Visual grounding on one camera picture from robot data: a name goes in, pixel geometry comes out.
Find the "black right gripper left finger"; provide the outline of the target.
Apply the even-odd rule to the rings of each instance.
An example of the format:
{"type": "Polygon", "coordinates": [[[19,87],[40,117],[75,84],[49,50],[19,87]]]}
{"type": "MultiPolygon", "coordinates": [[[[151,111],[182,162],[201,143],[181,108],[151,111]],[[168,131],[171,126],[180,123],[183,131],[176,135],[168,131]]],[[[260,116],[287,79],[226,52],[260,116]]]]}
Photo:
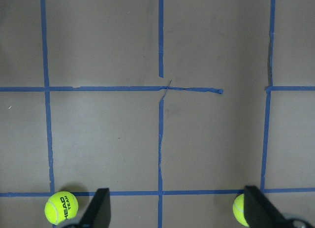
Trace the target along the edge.
{"type": "Polygon", "coordinates": [[[91,200],[79,228],[108,228],[110,225],[110,191],[108,188],[98,189],[91,200]]]}

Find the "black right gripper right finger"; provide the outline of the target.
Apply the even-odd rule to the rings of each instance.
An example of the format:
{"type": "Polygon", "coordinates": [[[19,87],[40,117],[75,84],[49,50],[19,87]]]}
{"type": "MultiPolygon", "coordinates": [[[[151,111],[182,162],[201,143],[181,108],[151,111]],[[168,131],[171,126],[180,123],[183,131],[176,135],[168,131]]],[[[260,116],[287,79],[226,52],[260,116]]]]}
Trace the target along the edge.
{"type": "Polygon", "coordinates": [[[250,228],[289,228],[289,221],[256,186],[244,187],[244,216],[250,228]]]}

